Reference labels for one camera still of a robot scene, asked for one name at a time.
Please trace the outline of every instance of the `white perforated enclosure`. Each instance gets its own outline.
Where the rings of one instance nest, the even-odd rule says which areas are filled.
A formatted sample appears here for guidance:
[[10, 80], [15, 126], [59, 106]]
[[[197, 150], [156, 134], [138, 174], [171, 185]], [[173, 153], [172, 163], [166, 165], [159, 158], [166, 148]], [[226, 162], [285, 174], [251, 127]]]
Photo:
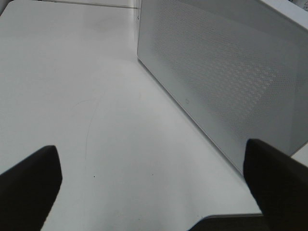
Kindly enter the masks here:
[[308, 140], [308, 31], [261, 1], [143, 0], [138, 57], [240, 172]]

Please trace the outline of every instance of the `perforated metal panel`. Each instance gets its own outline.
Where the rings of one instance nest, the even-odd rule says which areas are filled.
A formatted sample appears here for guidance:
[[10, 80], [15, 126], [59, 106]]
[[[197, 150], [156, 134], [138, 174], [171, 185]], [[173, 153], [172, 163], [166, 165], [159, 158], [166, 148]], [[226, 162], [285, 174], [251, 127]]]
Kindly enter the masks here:
[[260, 1], [143, 0], [138, 57], [240, 172], [308, 140], [308, 33]]

